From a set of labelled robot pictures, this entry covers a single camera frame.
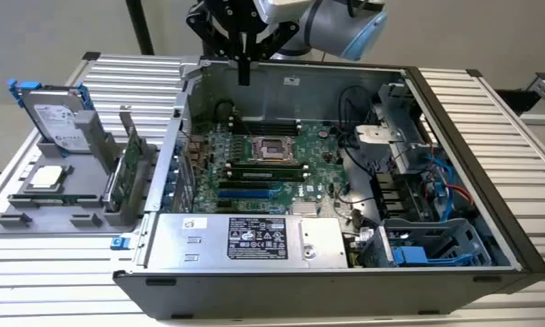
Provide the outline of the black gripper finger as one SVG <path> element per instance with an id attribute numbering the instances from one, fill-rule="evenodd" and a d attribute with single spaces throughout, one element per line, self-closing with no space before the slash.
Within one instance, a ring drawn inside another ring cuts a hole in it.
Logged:
<path id="1" fill-rule="evenodd" d="M 226 57 L 237 63 L 238 84 L 244 85 L 244 59 L 236 12 L 234 10 L 224 10 L 217 13 L 216 18 L 224 23 L 228 36 L 214 27 L 206 10 L 192 10 L 186 16 L 186 23 L 209 49 L 220 57 Z"/>
<path id="2" fill-rule="evenodd" d="M 258 42 L 257 36 L 266 28 L 268 24 L 258 22 L 250 24 L 246 30 L 246 44 L 244 49 L 244 85 L 249 85 L 252 63 L 270 58 L 300 29 L 298 24 L 293 21 L 280 22 L 270 34 Z"/>

